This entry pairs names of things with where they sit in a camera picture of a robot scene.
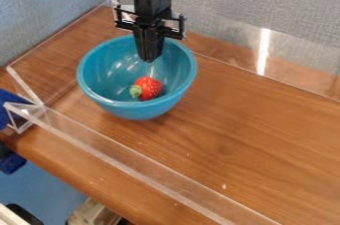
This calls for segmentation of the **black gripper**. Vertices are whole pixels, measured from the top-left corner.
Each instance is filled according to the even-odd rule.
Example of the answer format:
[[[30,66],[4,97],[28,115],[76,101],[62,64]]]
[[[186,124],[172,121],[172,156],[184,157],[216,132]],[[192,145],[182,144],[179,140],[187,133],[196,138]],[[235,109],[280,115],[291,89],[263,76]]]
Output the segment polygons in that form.
[[[163,54],[166,37],[184,37],[184,16],[172,12],[171,0],[135,0],[134,10],[119,5],[116,13],[116,26],[134,31],[139,55],[146,62],[150,60],[148,41],[151,61],[155,61]]]

